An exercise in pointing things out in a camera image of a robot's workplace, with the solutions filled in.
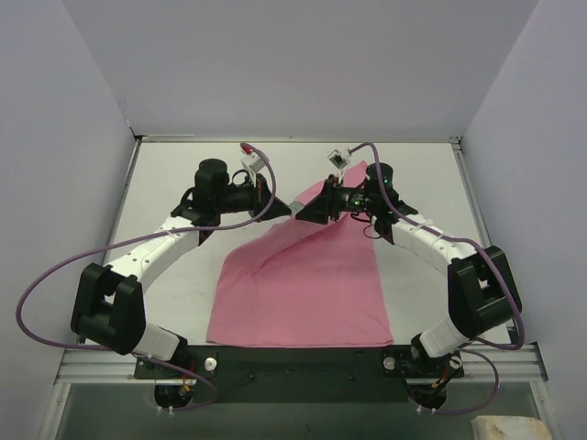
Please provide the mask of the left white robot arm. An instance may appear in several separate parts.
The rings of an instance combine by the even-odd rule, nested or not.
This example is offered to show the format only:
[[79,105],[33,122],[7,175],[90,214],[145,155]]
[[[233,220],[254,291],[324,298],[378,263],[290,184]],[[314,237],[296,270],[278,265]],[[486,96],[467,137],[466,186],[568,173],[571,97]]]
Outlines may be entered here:
[[175,261],[220,229],[223,215],[247,213],[260,222],[290,214],[260,173],[267,165],[266,158],[251,152],[241,160],[244,181],[234,183],[223,160],[203,160],[193,186],[156,233],[140,239],[124,256],[83,270],[72,311],[73,332],[120,355],[155,358],[156,367],[168,377],[183,374],[188,365],[186,341],[148,323],[144,294]]

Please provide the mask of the pink t-shirt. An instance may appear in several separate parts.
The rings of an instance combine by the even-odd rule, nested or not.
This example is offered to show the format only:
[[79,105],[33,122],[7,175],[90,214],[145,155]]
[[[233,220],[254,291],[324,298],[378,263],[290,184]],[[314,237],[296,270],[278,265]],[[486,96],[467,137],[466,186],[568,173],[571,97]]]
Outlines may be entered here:
[[374,241],[349,214],[287,219],[225,258],[207,328],[233,347],[383,347],[393,342]]

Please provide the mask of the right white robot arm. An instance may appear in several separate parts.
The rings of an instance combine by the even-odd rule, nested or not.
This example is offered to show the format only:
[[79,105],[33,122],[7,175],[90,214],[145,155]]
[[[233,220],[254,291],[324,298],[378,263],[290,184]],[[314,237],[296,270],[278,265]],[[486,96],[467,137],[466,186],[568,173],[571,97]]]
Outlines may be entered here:
[[386,242],[411,251],[446,276],[448,314],[411,341],[411,357],[427,364],[441,359],[509,320],[521,318],[522,303],[504,252],[468,238],[447,236],[426,222],[393,187],[393,168],[367,166],[362,182],[346,187],[331,175],[296,214],[320,225],[343,214],[365,215]]

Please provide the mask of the round teal glass brooch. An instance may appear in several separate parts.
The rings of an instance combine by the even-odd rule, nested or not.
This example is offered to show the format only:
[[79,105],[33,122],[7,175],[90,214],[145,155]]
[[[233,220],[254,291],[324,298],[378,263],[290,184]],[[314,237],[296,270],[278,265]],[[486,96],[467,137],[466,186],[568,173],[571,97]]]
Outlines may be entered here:
[[304,204],[299,201],[294,201],[289,205],[291,217],[295,217],[300,211],[304,209]]

